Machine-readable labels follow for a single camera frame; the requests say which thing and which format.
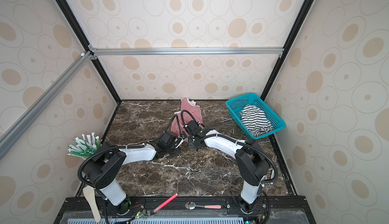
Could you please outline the wooden spatula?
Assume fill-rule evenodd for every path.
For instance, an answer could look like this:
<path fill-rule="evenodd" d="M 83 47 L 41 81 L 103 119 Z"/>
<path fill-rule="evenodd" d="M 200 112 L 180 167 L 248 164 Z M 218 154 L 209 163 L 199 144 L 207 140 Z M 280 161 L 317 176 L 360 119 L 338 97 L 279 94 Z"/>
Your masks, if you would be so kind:
<path fill-rule="evenodd" d="M 87 202 L 91 208 L 94 221 L 96 223 L 99 223 L 101 221 L 101 215 L 100 215 L 97 203 L 96 203 L 95 189 L 89 185 L 86 185 L 83 188 L 83 194 L 84 194 L 84 197 L 87 200 Z"/>

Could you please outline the left black corner post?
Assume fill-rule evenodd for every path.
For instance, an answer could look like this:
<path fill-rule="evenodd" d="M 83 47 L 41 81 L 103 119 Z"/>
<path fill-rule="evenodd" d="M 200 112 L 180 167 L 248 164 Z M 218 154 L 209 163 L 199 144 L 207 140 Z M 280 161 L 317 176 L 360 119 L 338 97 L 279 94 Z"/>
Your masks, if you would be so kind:
<path fill-rule="evenodd" d="M 81 43 L 82 47 L 87 52 L 92 53 L 93 58 L 91 59 L 91 61 L 94 65 L 94 67 L 96 68 L 97 72 L 101 76 L 103 82 L 105 83 L 106 87 L 108 88 L 108 90 L 109 90 L 111 96 L 113 97 L 114 101 L 116 102 L 116 104 L 120 104 L 122 100 L 120 99 L 112 82 L 108 78 L 108 75 L 107 75 L 105 69 L 103 68 L 101 62 L 99 61 L 97 56 L 94 55 L 94 52 L 92 51 L 91 46 L 90 46 L 91 44 L 90 44 L 88 38 L 86 37 L 81 25 L 79 24 L 76 16 L 74 15 L 72 9 L 70 8 L 67 0 L 55 0 L 55 2 L 58 5 L 58 7 L 60 8 L 62 14 L 66 18 L 67 22 L 69 23 L 70 27 L 72 28 L 73 32 L 75 33 L 75 35 L 76 35 L 77 39 L 79 40 L 79 42 Z"/>

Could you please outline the green white straws bundle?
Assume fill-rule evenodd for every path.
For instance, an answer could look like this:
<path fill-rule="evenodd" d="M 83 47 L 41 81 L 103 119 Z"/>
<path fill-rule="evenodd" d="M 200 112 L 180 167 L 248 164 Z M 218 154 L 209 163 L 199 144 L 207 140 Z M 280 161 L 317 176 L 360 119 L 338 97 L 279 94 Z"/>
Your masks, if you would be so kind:
<path fill-rule="evenodd" d="M 76 137 L 74 139 L 74 145 L 68 146 L 68 155 L 86 159 L 95 154 L 102 146 L 102 139 L 91 134 L 82 134 L 81 138 Z"/>

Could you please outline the pink marker pen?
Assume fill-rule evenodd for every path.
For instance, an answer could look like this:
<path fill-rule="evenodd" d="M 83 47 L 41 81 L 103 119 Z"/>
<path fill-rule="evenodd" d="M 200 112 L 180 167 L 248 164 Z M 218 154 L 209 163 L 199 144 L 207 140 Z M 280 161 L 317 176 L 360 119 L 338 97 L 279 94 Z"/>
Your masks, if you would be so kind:
<path fill-rule="evenodd" d="M 164 201 L 162 204 L 160 204 L 158 207 L 156 207 L 154 210 L 153 210 L 153 213 L 157 213 L 159 212 L 162 208 L 164 208 L 167 204 L 169 204 L 171 201 L 173 201 L 176 197 L 178 196 L 178 194 L 174 194 L 172 195 L 170 198 L 168 198 L 166 201 Z"/>

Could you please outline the right black corner post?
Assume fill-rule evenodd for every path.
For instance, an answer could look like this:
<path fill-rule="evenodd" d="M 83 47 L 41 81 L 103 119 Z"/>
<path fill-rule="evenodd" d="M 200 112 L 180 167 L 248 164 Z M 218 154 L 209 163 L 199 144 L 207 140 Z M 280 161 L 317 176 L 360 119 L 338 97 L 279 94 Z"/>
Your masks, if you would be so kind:
<path fill-rule="evenodd" d="M 315 0 L 304 0 L 304 2 L 302 3 L 300 11 L 297 14 L 297 18 L 296 18 L 295 22 L 293 23 L 292 28 L 289 32 L 289 35 L 286 39 L 286 42 L 283 46 L 284 51 L 283 51 L 282 55 L 277 59 L 275 66 L 271 71 L 270 77 L 268 78 L 266 85 L 264 87 L 264 90 L 261 94 L 261 99 L 263 101 L 265 101 L 267 96 L 269 95 L 269 92 L 270 92 L 270 90 L 271 90 L 271 88 L 272 88 L 272 86 L 273 86 L 285 60 L 286 60 L 287 55 L 289 54 L 289 52 L 291 50 L 293 43 L 295 42 L 295 39 L 296 39 L 296 37 L 297 37 L 297 35 L 298 35 L 298 33 L 299 33 L 303 23 L 304 23 L 306 17 L 308 16 L 308 13 L 309 13 L 314 1 Z"/>

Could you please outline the teal plastic basket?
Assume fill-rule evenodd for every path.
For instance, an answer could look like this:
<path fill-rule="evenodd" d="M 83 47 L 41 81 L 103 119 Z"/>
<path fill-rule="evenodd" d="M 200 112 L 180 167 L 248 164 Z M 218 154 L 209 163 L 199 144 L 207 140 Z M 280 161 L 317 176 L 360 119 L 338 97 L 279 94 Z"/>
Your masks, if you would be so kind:
<path fill-rule="evenodd" d="M 256 94 L 226 101 L 229 114 L 247 138 L 260 139 L 286 127 L 285 122 Z"/>

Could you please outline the diagonal aluminium left rail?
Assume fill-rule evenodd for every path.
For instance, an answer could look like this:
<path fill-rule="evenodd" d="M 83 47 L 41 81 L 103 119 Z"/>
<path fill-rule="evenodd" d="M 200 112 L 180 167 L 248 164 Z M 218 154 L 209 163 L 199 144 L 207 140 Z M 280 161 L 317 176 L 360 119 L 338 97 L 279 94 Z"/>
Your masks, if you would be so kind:
<path fill-rule="evenodd" d="M 8 153 L 32 123 L 57 97 L 84 63 L 91 60 L 91 56 L 91 51 L 85 51 L 84 55 L 80 56 L 1 137 L 1 158 Z"/>

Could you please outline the pink handled metal spoon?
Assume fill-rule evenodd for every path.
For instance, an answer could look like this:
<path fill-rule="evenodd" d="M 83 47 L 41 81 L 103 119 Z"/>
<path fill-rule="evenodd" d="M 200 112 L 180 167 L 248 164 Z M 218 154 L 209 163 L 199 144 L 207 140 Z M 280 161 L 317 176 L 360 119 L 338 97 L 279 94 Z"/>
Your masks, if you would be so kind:
<path fill-rule="evenodd" d="M 189 210 L 194 210 L 196 208 L 221 209 L 221 205 L 197 205 L 195 202 L 190 201 L 185 204 L 185 208 Z"/>

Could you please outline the horizontal aluminium back rail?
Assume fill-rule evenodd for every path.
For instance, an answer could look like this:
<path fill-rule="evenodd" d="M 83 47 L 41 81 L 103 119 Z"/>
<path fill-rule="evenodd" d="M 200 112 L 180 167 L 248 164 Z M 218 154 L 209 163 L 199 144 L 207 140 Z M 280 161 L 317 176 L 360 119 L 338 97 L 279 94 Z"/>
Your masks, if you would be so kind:
<path fill-rule="evenodd" d="M 282 47 L 260 48 L 128 48 L 128 49 L 102 49 L 94 48 L 92 53 L 97 56 L 105 55 L 246 55 L 246 54 L 283 54 Z"/>

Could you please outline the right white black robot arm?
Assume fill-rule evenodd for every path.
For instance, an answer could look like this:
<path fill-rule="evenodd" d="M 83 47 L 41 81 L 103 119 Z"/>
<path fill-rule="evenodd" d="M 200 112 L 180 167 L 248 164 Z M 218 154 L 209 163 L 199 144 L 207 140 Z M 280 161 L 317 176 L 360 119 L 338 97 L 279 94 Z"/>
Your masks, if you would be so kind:
<path fill-rule="evenodd" d="M 180 117 L 189 142 L 196 149 L 214 148 L 236 160 L 244 180 L 238 205 L 244 213 L 252 212 L 264 185 L 278 179 L 279 174 L 274 161 L 254 139 L 240 140 L 221 134 L 195 120 L 188 110 L 182 110 Z"/>

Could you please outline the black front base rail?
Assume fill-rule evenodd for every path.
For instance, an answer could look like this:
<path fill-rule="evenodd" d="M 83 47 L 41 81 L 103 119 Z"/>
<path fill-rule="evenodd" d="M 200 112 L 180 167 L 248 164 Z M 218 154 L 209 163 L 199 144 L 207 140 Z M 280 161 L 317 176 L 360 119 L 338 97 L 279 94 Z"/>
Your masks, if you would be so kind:
<path fill-rule="evenodd" d="M 250 213 L 237 205 L 236 197 L 177 197 L 159 212 L 152 211 L 165 197 L 132 197 L 123 215 L 119 209 L 97 198 L 102 224 L 314 224 L 308 202 L 302 196 L 260 196 Z M 197 205 L 221 205 L 221 209 L 185 208 Z"/>

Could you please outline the black white striped tank top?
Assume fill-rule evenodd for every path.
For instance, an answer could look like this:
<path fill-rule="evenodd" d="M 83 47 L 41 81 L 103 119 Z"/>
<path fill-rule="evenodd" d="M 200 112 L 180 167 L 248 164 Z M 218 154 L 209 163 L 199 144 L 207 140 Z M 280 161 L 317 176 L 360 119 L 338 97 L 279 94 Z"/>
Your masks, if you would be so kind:
<path fill-rule="evenodd" d="M 265 112 L 255 105 L 246 105 L 241 111 L 241 122 L 254 137 L 260 137 L 274 130 Z"/>

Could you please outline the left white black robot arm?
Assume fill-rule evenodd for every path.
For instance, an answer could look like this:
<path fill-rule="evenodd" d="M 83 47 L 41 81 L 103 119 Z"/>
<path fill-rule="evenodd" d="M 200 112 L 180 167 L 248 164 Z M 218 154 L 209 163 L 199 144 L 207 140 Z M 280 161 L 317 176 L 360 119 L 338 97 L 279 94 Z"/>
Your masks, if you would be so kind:
<path fill-rule="evenodd" d="M 127 199 L 127 195 L 116 180 L 122 166 L 141 161 L 153 161 L 166 155 L 175 156 L 180 152 L 180 145 L 185 140 L 182 131 L 170 131 L 172 123 L 178 123 L 178 115 L 174 115 L 166 129 L 156 139 L 133 146 L 118 146 L 105 142 L 92 156 L 80 165 L 79 180 L 108 200 L 113 206 L 119 206 Z"/>

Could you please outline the black corner post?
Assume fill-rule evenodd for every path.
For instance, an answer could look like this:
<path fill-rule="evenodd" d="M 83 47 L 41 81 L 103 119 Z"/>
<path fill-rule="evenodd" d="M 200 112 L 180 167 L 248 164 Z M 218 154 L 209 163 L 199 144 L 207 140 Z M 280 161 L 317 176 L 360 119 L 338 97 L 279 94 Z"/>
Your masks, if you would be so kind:
<path fill-rule="evenodd" d="M 287 55 L 289 54 L 289 52 L 291 50 L 293 43 L 295 42 L 295 39 L 296 39 L 296 37 L 297 37 L 297 35 L 298 35 L 298 33 L 299 33 L 303 23 L 304 23 L 306 17 L 308 16 L 308 13 L 309 13 L 314 1 L 315 0 L 304 0 L 304 2 L 302 3 L 300 11 L 297 14 L 297 18 L 296 18 L 295 22 L 293 23 L 292 28 L 289 32 L 289 35 L 286 39 L 286 42 L 283 46 L 284 51 L 283 51 L 282 55 L 277 59 L 275 66 L 271 71 L 270 77 L 268 78 L 266 85 L 264 87 L 264 90 L 261 94 L 261 99 L 263 101 L 265 101 L 267 96 L 269 95 L 269 92 L 270 92 L 270 90 L 271 90 L 271 88 L 272 88 L 272 86 L 273 86 L 285 60 L 286 60 Z"/>
<path fill-rule="evenodd" d="M 76 35 L 77 39 L 79 40 L 79 42 L 81 43 L 82 47 L 87 52 L 92 53 L 93 58 L 91 59 L 91 61 L 94 65 L 94 67 L 96 68 L 97 72 L 101 76 L 103 82 L 105 83 L 106 87 L 108 88 L 108 90 L 109 90 L 111 96 L 113 97 L 114 101 L 116 102 L 116 104 L 120 104 L 122 100 L 120 99 L 112 82 L 108 78 L 108 75 L 107 75 L 105 69 L 103 68 L 101 62 L 99 61 L 97 56 L 94 55 L 94 52 L 92 51 L 91 46 L 90 46 L 91 44 L 90 44 L 88 38 L 86 37 L 81 25 L 79 24 L 76 16 L 74 15 L 72 9 L 70 8 L 67 0 L 55 0 L 55 2 L 58 5 L 58 7 L 60 8 L 62 14 L 66 18 L 67 22 L 69 23 L 70 27 L 72 28 L 73 32 L 75 33 L 75 35 Z"/>

